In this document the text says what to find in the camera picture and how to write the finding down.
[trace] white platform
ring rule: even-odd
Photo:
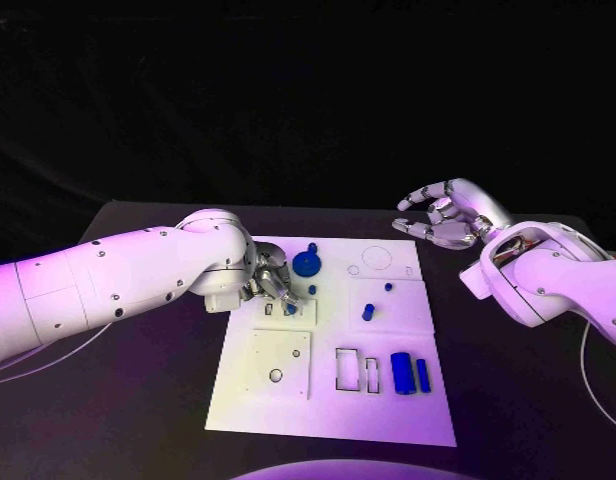
[[[301,315],[284,317],[275,302],[266,316],[262,299],[230,314],[206,429],[455,446],[413,241],[255,239],[279,245],[289,260],[314,242],[322,266],[311,278],[291,275],[309,299]],[[357,392],[335,390],[337,348],[357,349]],[[400,351],[426,361],[428,394],[395,393],[389,358]],[[379,394],[367,393],[366,358],[377,360]]]

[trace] cable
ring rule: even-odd
[[[24,353],[18,358],[14,358],[10,362],[2,363],[0,365],[0,371],[8,368],[11,365],[15,365],[21,360],[25,360],[28,357],[31,357],[36,353],[43,351],[51,343],[46,343],[44,345],[40,345],[38,347],[33,348],[27,353]]]
[[[33,373],[37,373],[40,370],[44,370],[47,367],[51,367],[56,363],[59,363],[62,360],[69,358],[100,336],[102,332],[105,332],[105,330],[108,329],[108,327],[111,325],[112,325],[112,323],[108,323],[100,328],[99,332],[86,340],[86,342],[82,343],[82,345],[77,348],[74,348],[63,357],[57,358],[53,362],[43,365],[40,368],[36,368],[34,370],[30,370],[24,373],[20,373],[18,375],[14,375],[12,377],[1,379],[0,383],[8,382],[10,380],[15,380],[17,378],[25,377],[27,375],[31,375]]]
[[[598,399],[595,398],[595,395],[591,390],[591,385],[588,384],[588,378],[585,376],[585,365],[583,365],[583,353],[585,353],[585,339],[588,337],[588,330],[591,328],[591,324],[586,322],[585,323],[585,330],[583,330],[583,338],[581,340],[581,375],[583,376],[583,383],[585,383],[585,388],[588,389],[588,394],[591,395],[591,399],[599,408],[599,411],[602,412],[602,415],[605,415],[606,419],[614,423],[616,425],[616,419],[609,416],[609,414],[605,412],[605,409],[602,408],[602,405],[598,402]]]

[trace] dark table surface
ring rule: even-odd
[[[198,205],[111,202],[82,241],[174,225]],[[253,235],[405,239],[397,212],[226,207]],[[422,212],[406,217],[423,221]],[[556,215],[588,234],[583,222]],[[418,240],[458,447],[285,437],[203,429],[227,314],[204,313],[191,294],[115,323],[43,372],[0,385],[0,478],[226,479],[327,458],[387,460],[480,478],[616,478],[616,427],[591,403],[578,350],[585,321],[572,314],[534,329],[477,301],[458,280],[477,259]],[[43,365],[90,336],[70,337],[10,373]],[[586,368],[616,416],[616,347],[592,331]]]

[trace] robotic hand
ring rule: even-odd
[[[203,295],[211,313],[255,296],[279,299],[284,310],[299,305],[285,253],[253,242],[224,210],[0,265],[0,361],[165,305],[187,290]]]
[[[616,344],[616,258],[560,223],[514,224],[495,200],[462,178],[415,190],[397,209],[432,199],[431,225],[399,218],[393,228],[454,250],[482,240],[480,259],[459,274],[475,297],[494,296],[529,327],[570,310]]]

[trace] circular hole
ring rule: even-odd
[[[282,372],[276,368],[273,368],[271,370],[271,373],[268,374],[268,378],[271,379],[271,381],[273,383],[278,383],[281,381],[281,378],[282,378]]]

